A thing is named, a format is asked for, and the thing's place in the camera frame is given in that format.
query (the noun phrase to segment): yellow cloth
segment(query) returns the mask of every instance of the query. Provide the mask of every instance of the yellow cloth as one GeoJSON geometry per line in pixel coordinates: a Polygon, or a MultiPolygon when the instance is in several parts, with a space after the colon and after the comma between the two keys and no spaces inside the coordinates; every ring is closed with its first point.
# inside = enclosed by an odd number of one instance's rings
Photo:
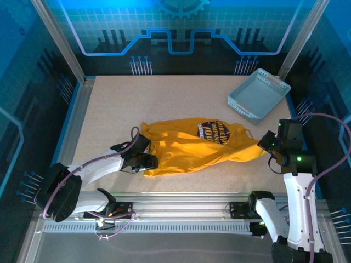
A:
{"type": "Polygon", "coordinates": [[[150,153],[158,168],[145,176],[185,174],[224,161],[247,162],[264,155],[257,140],[241,124],[217,119],[178,119],[141,125],[141,134],[151,140],[150,153]]]}

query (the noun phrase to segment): beige speckled tabletop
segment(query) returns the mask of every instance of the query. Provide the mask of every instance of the beige speckled tabletop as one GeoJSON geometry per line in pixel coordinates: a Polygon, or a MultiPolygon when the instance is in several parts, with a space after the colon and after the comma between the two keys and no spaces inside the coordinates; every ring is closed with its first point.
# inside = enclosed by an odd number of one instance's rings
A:
{"type": "MultiPolygon", "coordinates": [[[[246,76],[98,76],[90,97],[73,163],[87,161],[110,146],[130,140],[130,130],[157,121],[217,118],[241,123],[255,139],[277,131],[278,120],[290,117],[283,99],[255,126],[227,105],[229,93],[246,76]]],[[[201,171],[145,178],[112,173],[85,190],[110,192],[286,192],[282,176],[267,166],[269,156],[247,163],[224,162],[201,171]]]]}

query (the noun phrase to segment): printed logo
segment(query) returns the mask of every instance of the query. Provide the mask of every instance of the printed logo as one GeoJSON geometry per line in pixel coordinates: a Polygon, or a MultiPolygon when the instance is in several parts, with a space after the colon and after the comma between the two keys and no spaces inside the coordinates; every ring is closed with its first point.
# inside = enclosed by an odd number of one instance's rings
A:
{"type": "Polygon", "coordinates": [[[197,135],[208,141],[227,145],[230,138],[229,129],[221,121],[199,123],[197,135]]]}

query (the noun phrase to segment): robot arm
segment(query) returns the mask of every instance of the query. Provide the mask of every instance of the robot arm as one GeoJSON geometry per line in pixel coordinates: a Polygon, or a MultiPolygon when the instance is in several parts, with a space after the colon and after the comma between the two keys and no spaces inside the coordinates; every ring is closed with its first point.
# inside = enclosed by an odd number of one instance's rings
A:
{"type": "Polygon", "coordinates": [[[280,165],[281,172],[278,174],[283,174],[288,195],[289,226],[280,215],[272,194],[254,195],[253,198],[254,211],[265,222],[273,240],[273,261],[309,262],[310,253],[315,253],[314,262],[333,262],[332,255],[325,251],[318,229],[315,185],[307,196],[307,188],[316,176],[316,161],[311,152],[302,150],[301,123],[281,119],[278,134],[268,131],[258,146],[269,152],[280,165]],[[312,223],[313,238],[309,222],[312,223]]]}
{"type": "Polygon", "coordinates": [[[111,194],[103,189],[81,191],[81,188],[116,171],[129,169],[136,173],[157,168],[157,158],[144,153],[150,143],[150,140],[139,134],[133,143],[112,146],[103,155],[84,164],[72,164],[68,167],[61,163],[54,164],[40,185],[34,198],[35,203],[44,211],[48,206],[46,212],[56,222],[65,220],[73,213],[86,211],[109,215],[115,209],[115,199],[111,194]]]}

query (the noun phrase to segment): light blue plastic basket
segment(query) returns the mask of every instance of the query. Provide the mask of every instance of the light blue plastic basket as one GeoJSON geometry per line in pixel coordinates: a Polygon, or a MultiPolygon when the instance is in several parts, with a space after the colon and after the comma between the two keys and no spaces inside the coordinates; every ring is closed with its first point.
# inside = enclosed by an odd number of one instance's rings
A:
{"type": "Polygon", "coordinates": [[[228,105],[257,125],[291,90],[284,81],[257,69],[228,96],[228,105]]]}

